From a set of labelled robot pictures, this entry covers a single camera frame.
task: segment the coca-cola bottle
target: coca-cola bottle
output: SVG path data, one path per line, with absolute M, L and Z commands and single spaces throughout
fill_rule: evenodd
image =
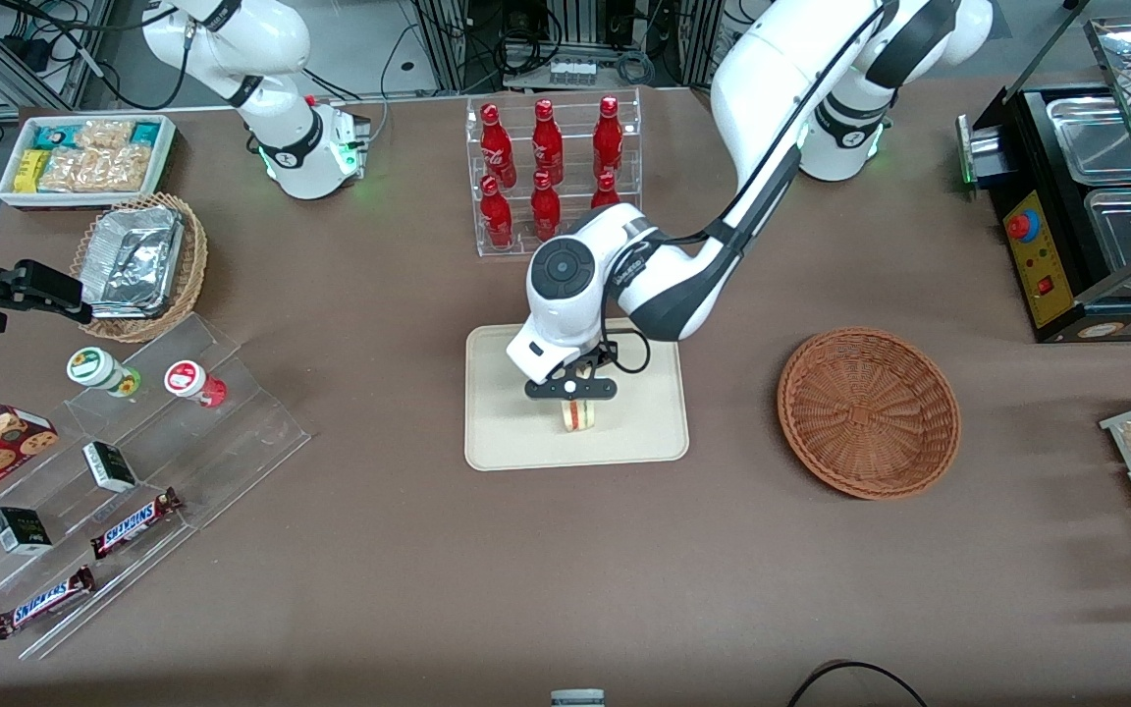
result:
M 622 171 L 622 123 L 619 122 L 619 100 L 613 95 L 601 98 L 601 120 L 596 121 L 596 132 L 592 133 L 592 171 L 597 179 L 606 170 L 614 174 Z
M 530 195 L 530 210 L 535 214 L 535 238 L 546 242 L 556 235 L 562 223 L 562 201 L 553 189 L 546 170 L 535 171 L 535 192 Z
M 535 169 L 547 172 L 552 183 L 566 179 L 566 152 L 562 147 L 562 129 L 553 119 L 553 102 L 547 98 L 535 101 L 535 132 L 530 135 L 535 148 Z
M 500 111 L 493 103 L 480 110 L 483 117 L 483 161 L 487 173 L 500 180 L 506 189 L 517 183 L 517 167 L 512 166 L 512 140 L 500 124 Z
M 491 239 L 491 247 L 504 250 L 512 245 L 512 213 L 509 212 L 509 201 L 500 193 L 500 183 L 493 175 L 483 175 L 480 187 L 483 189 L 480 212 L 483 213 L 483 225 Z
M 619 192 L 614 191 L 614 173 L 610 170 L 603 171 L 596 178 L 596 193 L 592 196 L 592 207 L 616 205 L 620 201 Z

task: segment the red button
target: red button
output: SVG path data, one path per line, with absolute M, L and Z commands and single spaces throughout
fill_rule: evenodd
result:
M 1015 238 L 1016 241 L 1027 236 L 1029 229 L 1031 229 L 1031 221 L 1028 221 L 1028 216 L 1022 214 L 1007 221 L 1007 235 Z

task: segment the clear acrylic bottle rack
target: clear acrylic bottle rack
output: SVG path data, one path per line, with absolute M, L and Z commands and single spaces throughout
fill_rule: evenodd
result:
M 535 101 L 551 98 L 556 124 L 562 130 L 566 149 L 566 179 L 556 184 L 562 202 L 561 229 L 592 209 L 592 196 L 596 193 L 596 175 L 592 173 L 592 133 L 601 115 L 601 98 L 614 95 L 619 100 L 619 122 L 622 123 L 622 169 L 616 175 L 614 189 L 619 198 L 629 205 L 641 206 L 644 173 L 641 162 L 640 93 L 628 90 L 579 90 L 579 93 L 549 93 L 537 95 L 502 94 L 484 98 L 470 98 L 466 104 L 465 147 L 470 167 L 470 200 L 474 205 L 474 233 L 480 256 L 529 256 L 539 247 L 535 238 L 534 218 L 530 212 L 530 195 L 534 192 L 532 178 L 535 174 L 535 158 L 530 148 L 530 135 L 535 131 Z M 512 140 L 512 164 L 517 167 L 517 183 L 503 190 L 512 210 L 512 245 L 499 249 L 491 245 L 483 225 L 480 201 L 483 192 L 480 180 L 486 173 L 483 161 L 483 121 L 480 107 L 494 103 L 500 109 L 500 122 Z
M 300 422 L 234 356 L 236 351 L 233 340 L 191 314 L 126 359 L 126 365 L 143 374 L 138 393 L 112 398 L 86 389 L 68 399 L 49 414 L 59 442 L 44 459 L 0 483 L 0 506 L 36 510 L 54 543 L 32 558 L 7 554 L 0 545 L 0 613 L 66 580 L 81 564 L 89 564 L 98 587 L 5 640 L 20 658 L 50 654 L 309 441 Z M 165 390 L 166 368 L 182 359 L 197 361 L 225 381 L 225 402 L 201 407 Z M 94 439 L 124 454 L 138 477 L 130 492 L 112 493 L 94 483 L 81 454 Z M 90 538 L 166 488 L 174 488 L 182 509 L 95 561 Z

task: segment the brown table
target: brown table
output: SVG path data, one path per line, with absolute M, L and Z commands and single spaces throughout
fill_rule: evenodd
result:
M 993 89 L 903 89 L 865 173 L 794 183 L 681 346 L 682 460 L 493 474 L 463 457 L 464 342 L 525 318 L 525 261 L 475 255 L 464 102 L 396 104 L 369 178 L 317 202 L 265 179 L 233 112 L 175 113 L 198 310 L 318 434 L 51 657 L 0 645 L 0 704 L 768 706 L 841 657 L 939 706 L 1131 704 L 1131 488 L 1096 425 L 1131 407 L 1131 345 L 1031 344 L 987 201 L 956 189 L 952 118 Z M 690 232 L 731 161 L 693 94 L 645 106 L 646 210 Z M 0 265 L 67 265 L 89 218 L 3 209 Z M 845 325 L 955 385 L 959 459 L 915 500 L 831 491 L 774 421 L 785 357 Z M 12 314 L 0 402 L 70 397 L 92 342 Z M 899 696 L 838 673 L 803 704 Z

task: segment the brown woven basket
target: brown woven basket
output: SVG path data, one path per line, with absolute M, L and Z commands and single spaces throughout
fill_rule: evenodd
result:
M 794 351 L 776 393 L 779 424 L 818 478 L 872 500 L 923 493 L 955 462 L 955 391 L 887 331 L 839 328 Z
M 170 196 L 170 193 L 153 193 L 150 197 L 135 198 L 135 200 L 126 201 L 122 205 L 112 206 L 112 209 L 109 210 L 145 209 L 147 206 L 170 206 L 172 209 L 181 212 L 185 218 L 181 253 L 176 255 L 176 273 L 169 309 L 165 309 L 165 313 L 161 317 L 154 319 L 94 319 L 90 324 L 81 326 L 81 330 L 86 334 L 121 340 L 123 344 L 140 344 L 140 342 L 152 340 L 154 337 L 171 330 L 195 309 L 198 291 L 204 286 L 204 268 L 207 266 L 207 235 L 204 233 L 204 224 L 198 223 L 198 218 L 195 218 L 195 212 L 184 201 Z M 77 256 L 72 258 L 72 265 L 68 268 L 68 273 L 72 277 L 77 277 L 81 273 L 81 264 L 86 260 L 86 248 L 89 248 L 90 236 L 94 234 L 94 223 L 86 229 L 86 238 L 81 238 L 81 243 L 77 247 Z

